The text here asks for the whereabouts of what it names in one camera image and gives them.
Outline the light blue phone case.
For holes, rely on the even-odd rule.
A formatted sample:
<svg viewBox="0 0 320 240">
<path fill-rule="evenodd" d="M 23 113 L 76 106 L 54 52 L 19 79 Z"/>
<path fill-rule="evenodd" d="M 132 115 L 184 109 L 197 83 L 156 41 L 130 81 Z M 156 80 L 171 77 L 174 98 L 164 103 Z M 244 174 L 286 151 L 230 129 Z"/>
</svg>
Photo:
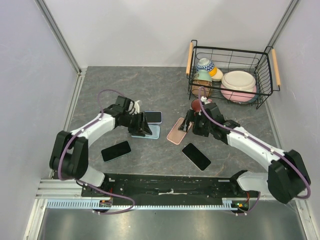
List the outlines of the light blue phone case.
<svg viewBox="0 0 320 240">
<path fill-rule="evenodd" d="M 145 136 L 131 135 L 132 138 L 141 138 L 141 139 L 155 139 L 157 140 L 160 137 L 161 128 L 159 125 L 149 125 L 149 128 L 152 132 L 151 135 L 146 134 Z"/>
</svg>

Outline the pink phone case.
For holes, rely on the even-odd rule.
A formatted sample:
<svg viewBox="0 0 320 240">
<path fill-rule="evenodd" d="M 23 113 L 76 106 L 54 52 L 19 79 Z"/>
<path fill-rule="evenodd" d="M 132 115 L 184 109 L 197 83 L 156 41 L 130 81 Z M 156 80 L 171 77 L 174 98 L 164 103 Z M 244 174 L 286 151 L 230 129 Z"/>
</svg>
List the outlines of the pink phone case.
<svg viewBox="0 0 320 240">
<path fill-rule="evenodd" d="M 187 135 L 185 131 L 179 130 L 179 127 L 181 126 L 184 120 L 184 118 L 180 117 L 166 137 L 168 141 L 175 145 L 179 145 L 184 139 L 184 137 Z"/>
</svg>

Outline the white-edged black phone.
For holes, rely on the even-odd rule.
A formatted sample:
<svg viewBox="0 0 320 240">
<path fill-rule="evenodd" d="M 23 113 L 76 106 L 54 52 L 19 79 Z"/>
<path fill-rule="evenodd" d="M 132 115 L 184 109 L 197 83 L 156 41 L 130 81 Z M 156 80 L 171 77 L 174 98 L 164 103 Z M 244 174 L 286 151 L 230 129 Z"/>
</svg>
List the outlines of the white-edged black phone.
<svg viewBox="0 0 320 240">
<path fill-rule="evenodd" d="M 183 149 L 182 153 L 201 171 L 204 171 L 211 161 L 194 144 L 189 143 Z"/>
</svg>

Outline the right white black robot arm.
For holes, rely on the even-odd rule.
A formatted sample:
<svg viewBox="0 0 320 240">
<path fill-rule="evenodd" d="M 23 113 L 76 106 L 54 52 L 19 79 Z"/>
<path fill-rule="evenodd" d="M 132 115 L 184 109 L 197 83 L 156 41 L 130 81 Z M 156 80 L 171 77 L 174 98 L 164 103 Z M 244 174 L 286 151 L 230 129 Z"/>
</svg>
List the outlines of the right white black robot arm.
<svg viewBox="0 0 320 240">
<path fill-rule="evenodd" d="M 201 111 L 188 110 L 178 124 L 178 130 L 208 137 L 213 135 L 226 145 L 234 147 L 259 163 L 265 173 L 244 171 L 229 184 L 235 197 L 246 191 L 269 192 L 277 201 L 286 204 L 292 199 L 307 200 L 311 196 L 311 179 L 301 154 L 274 147 L 249 133 L 239 123 L 225 119 L 218 108 Z"/>
</svg>

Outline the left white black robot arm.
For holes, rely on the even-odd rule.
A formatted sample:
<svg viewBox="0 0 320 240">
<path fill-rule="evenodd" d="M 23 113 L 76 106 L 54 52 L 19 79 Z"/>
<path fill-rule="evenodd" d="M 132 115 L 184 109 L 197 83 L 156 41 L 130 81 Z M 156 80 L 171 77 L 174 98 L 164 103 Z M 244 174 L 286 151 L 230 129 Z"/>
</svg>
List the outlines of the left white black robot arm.
<svg viewBox="0 0 320 240">
<path fill-rule="evenodd" d="M 99 197 L 106 196 L 110 185 L 105 174 L 89 165 L 89 148 L 104 134 L 116 127 L 126 127 L 132 135 L 151 135 L 145 112 L 129 114 L 108 110 L 99 113 L 93 120 L 71 132 L 60 131 L 55 139 L 49 167 L 57 172 L 62 181 L 75 179 L 92 185 L 92 191 Z"/>
</svg>

